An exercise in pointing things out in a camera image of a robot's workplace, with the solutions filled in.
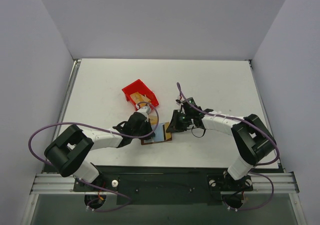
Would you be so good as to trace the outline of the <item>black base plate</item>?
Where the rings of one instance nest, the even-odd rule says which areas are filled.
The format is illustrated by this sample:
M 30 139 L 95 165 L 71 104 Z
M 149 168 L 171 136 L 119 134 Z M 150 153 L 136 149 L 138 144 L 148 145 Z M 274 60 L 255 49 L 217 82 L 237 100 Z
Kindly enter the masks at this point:
M 246 175 L 233 180 L 225 168 L 97 166 L 101 175 L 94 181 L 119 195 L 117 205 L 219 205 L 222 193 L 252 191 Z

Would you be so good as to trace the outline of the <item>red plastic bin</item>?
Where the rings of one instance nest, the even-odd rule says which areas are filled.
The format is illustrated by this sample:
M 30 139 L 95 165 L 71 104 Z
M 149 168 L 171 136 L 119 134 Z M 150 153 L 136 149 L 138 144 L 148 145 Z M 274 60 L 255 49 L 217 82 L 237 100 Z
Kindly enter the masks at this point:
M 122 92 L 125 95 L 125 99 L 134 106 L 136 111 L 139 109 L 137 104 L 140 102 L 151 103 L 154 107 L 159 106 L 156 95 L 140 79 L 125 86 Z

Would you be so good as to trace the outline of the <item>gold card magnetic stripe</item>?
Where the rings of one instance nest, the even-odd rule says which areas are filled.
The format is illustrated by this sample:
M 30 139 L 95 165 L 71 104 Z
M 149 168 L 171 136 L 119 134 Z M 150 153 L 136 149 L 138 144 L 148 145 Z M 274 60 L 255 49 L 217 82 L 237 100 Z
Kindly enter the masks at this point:
M 172 140 L 172 133 L 171 132 L 167 132 L 167 129 L 169 127 L 170 123 L 166 122 L 163 124 L 162 128 L 163 128 L 163 141 L 164 142 L 168 142 Z

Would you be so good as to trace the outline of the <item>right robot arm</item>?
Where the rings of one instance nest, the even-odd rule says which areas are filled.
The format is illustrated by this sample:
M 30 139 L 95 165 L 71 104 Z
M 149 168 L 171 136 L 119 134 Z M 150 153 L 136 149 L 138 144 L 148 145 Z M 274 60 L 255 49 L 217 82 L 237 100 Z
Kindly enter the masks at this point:
M 166 132 L 181 133 L 202 129 L 203 133 L 210 130 L 233 137 L 239 156 L 223 177 L 224 186 L 230 190 L 236 189 L 242 178 L 275 150 L 273 136 L 255 114 L 231 117 L 210 108 L 202 109 L 192 97 L 177 99 L 176 103 L 179 109 L 173 111 Z

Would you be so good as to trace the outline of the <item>gold cards in bin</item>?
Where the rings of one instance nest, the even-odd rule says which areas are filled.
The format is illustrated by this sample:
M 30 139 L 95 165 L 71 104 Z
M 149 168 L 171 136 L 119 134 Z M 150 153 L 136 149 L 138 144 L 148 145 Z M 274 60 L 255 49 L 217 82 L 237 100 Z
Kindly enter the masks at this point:
M 145 106 L 147 103 L 151 102 L 151 99 L 143 94 L 140 94 L 139 92 L 132 93 L 130 98 L 135 104 L 139 104 L 140 106 Z

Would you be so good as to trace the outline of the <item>brown leather card holder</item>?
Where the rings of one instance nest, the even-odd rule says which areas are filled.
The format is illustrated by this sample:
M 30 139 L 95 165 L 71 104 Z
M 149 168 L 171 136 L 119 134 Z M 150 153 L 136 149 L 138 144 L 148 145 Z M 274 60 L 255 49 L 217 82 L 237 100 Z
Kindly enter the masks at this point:
M 141 145 L 151 145 L 151 144 L 158 144 L 164 143 L 164 134 L 163 134 L 163 123 L 160 123 L 154 132 L 154 137 L 148 140 L 141 140 Z

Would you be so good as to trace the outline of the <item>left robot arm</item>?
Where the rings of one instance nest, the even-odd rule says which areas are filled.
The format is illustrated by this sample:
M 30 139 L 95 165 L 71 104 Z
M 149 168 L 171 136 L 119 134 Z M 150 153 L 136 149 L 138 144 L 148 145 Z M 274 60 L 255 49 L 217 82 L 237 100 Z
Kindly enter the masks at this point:
M 155 137 L 148 115 L 134 112 L 127 121 L 105 132 L 97 129 L 80 129 L 76 124 L 67 127 L 44 151 L 44 156 L 62 177 L 74 176 L 85 181 L 92 191 L 99 190 L 103 178 L 98 169 L 86 160 L 91 150 L 122 148 L 133 139 L 149 140 Z

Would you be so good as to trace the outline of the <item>gold card with chip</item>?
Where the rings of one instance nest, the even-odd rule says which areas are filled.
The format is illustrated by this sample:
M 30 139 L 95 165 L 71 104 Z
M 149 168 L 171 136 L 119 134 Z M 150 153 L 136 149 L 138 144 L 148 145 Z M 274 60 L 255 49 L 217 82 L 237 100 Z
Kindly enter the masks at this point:
M 151 125 L 156 125 L 159 122 L 159 118 L 156 115 L 150 115 L 148 118 Z

